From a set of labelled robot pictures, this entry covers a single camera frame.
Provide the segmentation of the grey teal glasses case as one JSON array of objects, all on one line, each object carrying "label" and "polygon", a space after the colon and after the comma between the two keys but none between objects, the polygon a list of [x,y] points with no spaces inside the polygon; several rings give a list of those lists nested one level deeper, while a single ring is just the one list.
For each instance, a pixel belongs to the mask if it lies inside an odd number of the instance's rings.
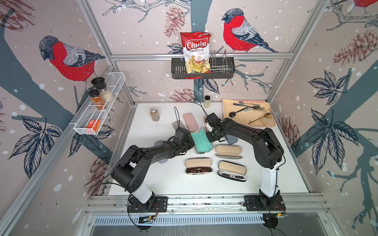
[{"label": "grey teal glasses case", "polygon": [[229,145],[234,145],[238,142],[238,138],[232,135],[226,135],[225,139]]}]

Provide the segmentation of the pink glasses case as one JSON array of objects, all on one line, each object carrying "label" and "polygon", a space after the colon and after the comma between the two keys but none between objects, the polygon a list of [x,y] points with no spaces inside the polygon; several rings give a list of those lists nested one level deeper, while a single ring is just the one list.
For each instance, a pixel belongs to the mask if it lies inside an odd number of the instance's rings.
[{"label": "pink glasses case", "polygon": [[205,129],[205,131],[208,131],[208,128],[206,126],[206,116],[203,117],[203,123],[204,123],[204,129]]},{"label": "pink glasses case", "polygon": [[192,113],[186,113],[183,115],[184,122],[190,132],[198,131],[198,124]]}]

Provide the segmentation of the brown case with sunglasses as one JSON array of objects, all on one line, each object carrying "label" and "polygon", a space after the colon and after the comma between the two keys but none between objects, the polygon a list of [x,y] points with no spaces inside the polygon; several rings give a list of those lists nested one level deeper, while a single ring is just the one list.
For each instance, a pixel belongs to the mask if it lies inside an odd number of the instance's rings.
[{"label": "brown case with sunglasses", "polygon": [[[154,142],[154,146],[163,145],[164,142],[165,142],[165,140],[157,140],[157,141]],[[168,161],[168,159],[166,158],[166,159],[162,159],[162,160],[158,161],[158,163],[163,164],[163,163],[166,163],[167,161]]]}]

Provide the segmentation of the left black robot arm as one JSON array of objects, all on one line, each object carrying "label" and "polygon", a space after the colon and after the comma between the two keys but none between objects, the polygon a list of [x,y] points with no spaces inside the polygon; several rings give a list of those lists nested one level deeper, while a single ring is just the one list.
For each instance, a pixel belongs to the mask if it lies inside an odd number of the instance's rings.
[{"label": "left black robot arm", "polygon": [[144,210],[152,211],[156,207],[155,194],[144,183],[150,166],[164,159],[185,155],[194,146],[191,132],[180,127],[174,136],[161,145],[144,148],[131,145],[110,175],[142,205]]}]

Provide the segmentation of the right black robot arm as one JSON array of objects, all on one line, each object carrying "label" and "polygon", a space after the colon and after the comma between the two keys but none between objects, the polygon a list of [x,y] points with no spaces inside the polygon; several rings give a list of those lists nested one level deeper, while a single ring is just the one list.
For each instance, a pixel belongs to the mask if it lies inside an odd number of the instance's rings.
[{"label": "right black robot arm", "polygon": [[285,164],[284,150],[273,130],[251,128],[229,118],[222,120],[215,113],[205,118],[205,125],[210,142],[231,135],[253,146],[254,157],[261,166],[260,205],[263,209],[272,209],[280,197],[278,171]]}]

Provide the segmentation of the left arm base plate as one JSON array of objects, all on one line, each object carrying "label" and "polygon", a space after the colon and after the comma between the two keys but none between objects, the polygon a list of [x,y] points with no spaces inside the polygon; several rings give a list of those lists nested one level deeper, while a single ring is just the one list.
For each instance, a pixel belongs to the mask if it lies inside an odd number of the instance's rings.
[{"label": "left arm base plate", "polygon": [[133,195],[129,198],[128,212],[129,213],[152,213],[152,212],[166,212],[168,197],[166,196],[152,196],[146,203],[141,203]]}]

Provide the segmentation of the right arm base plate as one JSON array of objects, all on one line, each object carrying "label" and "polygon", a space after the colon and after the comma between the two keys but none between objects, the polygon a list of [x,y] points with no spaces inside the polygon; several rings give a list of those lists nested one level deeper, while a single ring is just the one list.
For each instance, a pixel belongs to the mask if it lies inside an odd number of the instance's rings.
[{"label": "right arm base plate", "polygon": [[280,194],[272,198],[260,195],[244,195],[244,206],[247,211],[286,211]]}]

